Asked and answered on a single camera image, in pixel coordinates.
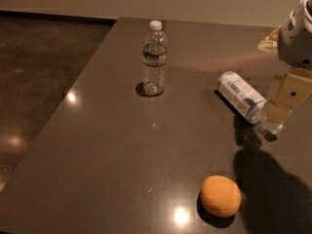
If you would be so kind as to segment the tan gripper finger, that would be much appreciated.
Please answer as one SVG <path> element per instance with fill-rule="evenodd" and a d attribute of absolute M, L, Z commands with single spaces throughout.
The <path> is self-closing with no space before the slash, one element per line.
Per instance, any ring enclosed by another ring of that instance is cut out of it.
<path fill-rule="evenodd" d="M 295 67 L 281 79 L 273 97 L 262 109 L 266 122 L 282 125 L 312 95 L 312 71 Z"/>

